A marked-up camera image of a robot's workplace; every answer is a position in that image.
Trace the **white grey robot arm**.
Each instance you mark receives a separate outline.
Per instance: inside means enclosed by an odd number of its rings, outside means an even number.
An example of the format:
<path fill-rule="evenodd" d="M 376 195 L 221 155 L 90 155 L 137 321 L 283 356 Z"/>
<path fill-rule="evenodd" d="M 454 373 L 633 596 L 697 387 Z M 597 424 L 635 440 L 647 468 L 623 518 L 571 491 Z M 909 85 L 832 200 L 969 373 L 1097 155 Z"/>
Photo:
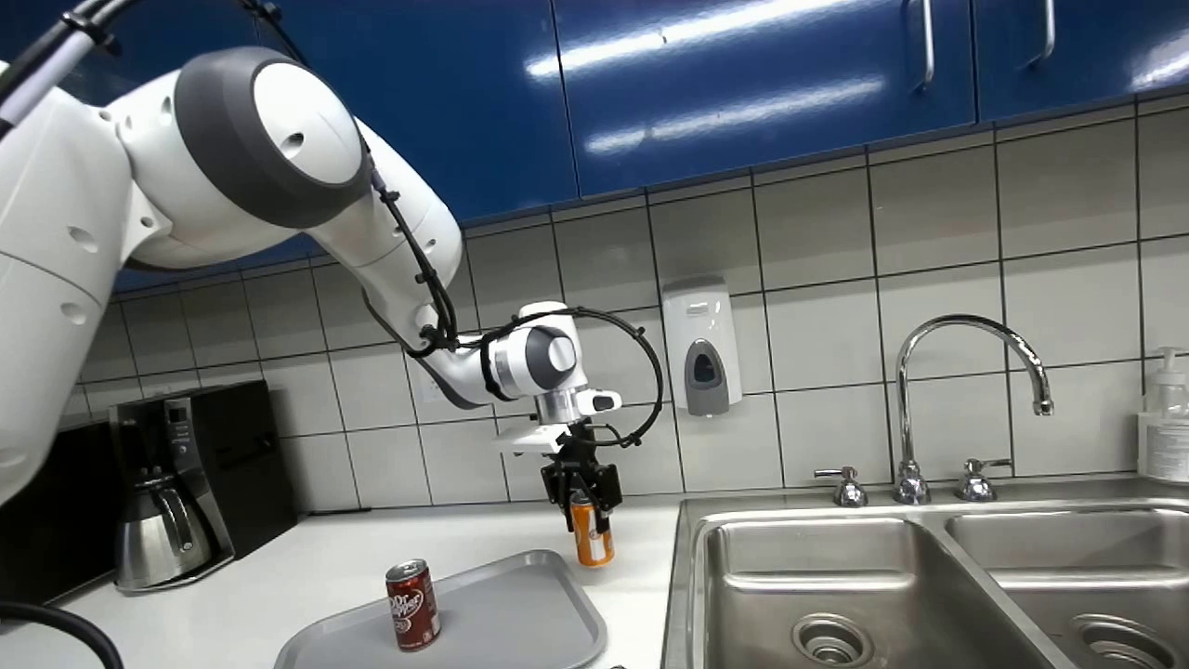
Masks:
<path fill-rule="evenodd" d="M 312 240 L 444 401 L 536 398 L 520 454 L 553 458 L 619 398 L 595 389 L 564 304 L 454 334 L 432 290 L 458 277 L 459 227 L 439 195 L 312 70 L 221 50 L 104 107 L 59 64 L 3 77 L 0 137 L 0 497 L 41 471 L 125 264 L 207 269 Z"/>

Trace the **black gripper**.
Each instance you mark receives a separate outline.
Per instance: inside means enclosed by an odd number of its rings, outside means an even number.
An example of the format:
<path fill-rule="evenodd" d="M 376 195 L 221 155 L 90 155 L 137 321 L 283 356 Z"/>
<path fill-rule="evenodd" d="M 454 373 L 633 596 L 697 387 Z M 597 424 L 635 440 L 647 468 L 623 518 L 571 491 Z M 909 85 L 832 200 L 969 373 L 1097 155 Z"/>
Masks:
<path fill-rule="evenodd" d="M 616 466 L 595 458 L 595 430 L 587 424 L 571 428 L 564 446 L 543 468 L 545 497 L 568 515 L 568 497 L 582 491 L 595 497 L 595 531 L 608 537 L 608 515 L 619 506 Z"/>

